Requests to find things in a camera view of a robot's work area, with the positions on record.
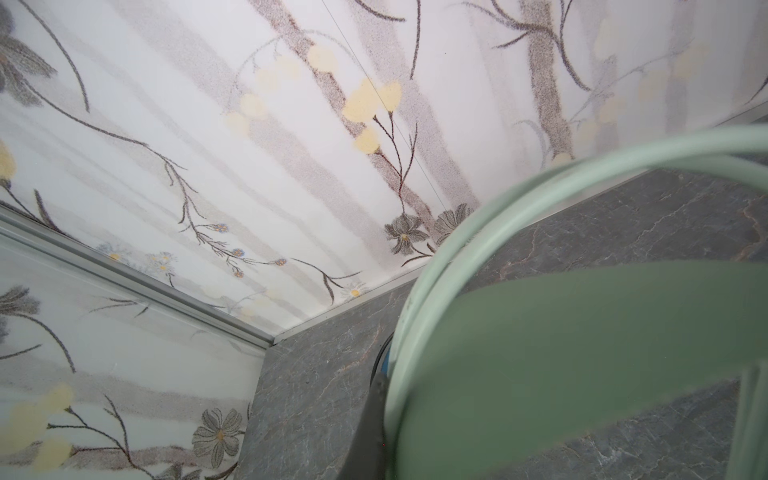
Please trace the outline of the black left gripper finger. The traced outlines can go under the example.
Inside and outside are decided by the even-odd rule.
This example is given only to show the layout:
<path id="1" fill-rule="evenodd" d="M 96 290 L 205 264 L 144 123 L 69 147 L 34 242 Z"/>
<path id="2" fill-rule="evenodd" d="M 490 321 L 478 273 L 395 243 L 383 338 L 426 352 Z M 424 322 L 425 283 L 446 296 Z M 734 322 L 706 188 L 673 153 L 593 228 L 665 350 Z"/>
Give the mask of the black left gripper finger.
<path id="1" fill-rule="evenodd" d="M 384 409 L 388 378 L 378 372 L 372 380 L 345 462 L 339 472 L 341 480 L 379 480 L 386 474 L 386 439 Z"/>

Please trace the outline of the mint green headphones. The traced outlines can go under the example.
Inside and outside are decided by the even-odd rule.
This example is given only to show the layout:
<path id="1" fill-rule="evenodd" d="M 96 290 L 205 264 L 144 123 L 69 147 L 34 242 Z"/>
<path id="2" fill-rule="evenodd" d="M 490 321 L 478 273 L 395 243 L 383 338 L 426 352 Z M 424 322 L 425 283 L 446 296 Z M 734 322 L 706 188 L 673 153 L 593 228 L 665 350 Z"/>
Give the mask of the mint green headphones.
<path id="1" fill-rule="evenodd" d="M 759 190 L 765 125 L 716 128 L 548 170 L 462 224 L 409 294 L 383 415 L 389 479 L 472 479 L 740 375 L 731 479 L 767 475 L 767 268 L 685 260 L 465 292 L 507 240 L 583 190 L 656 168 Z"/>

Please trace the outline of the black blue headphones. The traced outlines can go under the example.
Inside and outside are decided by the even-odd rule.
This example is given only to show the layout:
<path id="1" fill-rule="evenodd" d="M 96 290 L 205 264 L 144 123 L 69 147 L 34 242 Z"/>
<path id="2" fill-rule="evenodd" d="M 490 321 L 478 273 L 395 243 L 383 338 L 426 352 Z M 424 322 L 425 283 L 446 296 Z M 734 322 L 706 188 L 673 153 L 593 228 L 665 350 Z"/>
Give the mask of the black blue headphones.
<path id="1" fill-rule="evenodd" d="M 369 381 L 370 384 L 373 383 L 374 379 L 378 374 L 384 374 L 384 375 L 388 374 L 388 362 L 389 362 L 389 355 L 391 351 L 391 344 L 393 341 L 393 337 L 394 337 L 394 334 L 391 333 L 386 338 L 384 343 L 381 345 L 377 353 L 377 356 L 371 371 L 371 375 L 370 375 L 370 381 Z"/>

